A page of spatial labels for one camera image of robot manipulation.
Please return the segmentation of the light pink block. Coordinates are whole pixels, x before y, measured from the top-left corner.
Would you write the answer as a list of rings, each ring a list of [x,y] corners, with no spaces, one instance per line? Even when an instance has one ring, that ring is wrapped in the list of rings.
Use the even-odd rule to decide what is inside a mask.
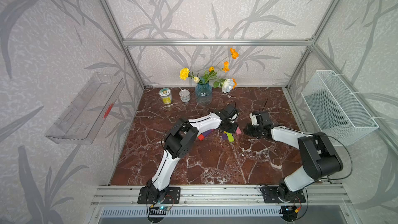
[[[242,134],[242,132],[241,132],[241,130],[240,130],[240,128],[239,127],[237,127],[237,130],[236,130],[236,135],[240,135],[240,134]]]

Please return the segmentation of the large purple block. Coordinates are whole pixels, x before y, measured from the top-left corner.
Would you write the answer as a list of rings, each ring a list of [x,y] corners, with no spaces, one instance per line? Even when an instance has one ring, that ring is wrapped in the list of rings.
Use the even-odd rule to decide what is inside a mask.
[[[206,132],[202,133],[202,136],[207,137],[208,135],[210,135],[212,132],[214,131],[214,129],[208,130]]]

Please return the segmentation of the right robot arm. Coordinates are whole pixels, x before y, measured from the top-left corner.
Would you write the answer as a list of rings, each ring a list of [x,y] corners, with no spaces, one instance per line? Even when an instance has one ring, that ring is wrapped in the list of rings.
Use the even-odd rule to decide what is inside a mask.
[[[268,112],[252,112],[249,117],[246,135],[271,139],[300,151],[301,167],[282,179],[277,188],[280,201],[289,202],[305,187],[343,170],[343,162],[325,133],[307,134],[273,124]]]

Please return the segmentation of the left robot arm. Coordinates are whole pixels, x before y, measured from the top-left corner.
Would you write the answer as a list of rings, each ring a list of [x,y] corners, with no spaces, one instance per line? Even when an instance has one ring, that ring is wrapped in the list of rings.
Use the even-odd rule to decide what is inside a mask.
[[[202,133],[215,129],[235,133],[238,128],[237,117],[238,109],[228,104],[225,109],[210,112],[204,117],[178,119],[164,137],[162,161],[155,175],[146,185],[148,194],[157,201],[162,200],[179,160],[190,152],[195,140]]]

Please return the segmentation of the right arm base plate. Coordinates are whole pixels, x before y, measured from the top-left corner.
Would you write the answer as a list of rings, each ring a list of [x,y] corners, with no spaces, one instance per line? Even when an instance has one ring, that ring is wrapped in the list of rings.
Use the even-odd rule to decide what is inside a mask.
[[[291,192],[282,186],[260,185],[264,203],[306,203],[302,190]]]

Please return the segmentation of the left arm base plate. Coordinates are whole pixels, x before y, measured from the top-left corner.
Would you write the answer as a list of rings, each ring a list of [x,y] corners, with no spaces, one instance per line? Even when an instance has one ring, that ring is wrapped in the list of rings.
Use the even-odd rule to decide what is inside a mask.
[[[138,204],[178,204],[181,196],[180,187],[167,187],[162,191],[143,187],[138,195]]]

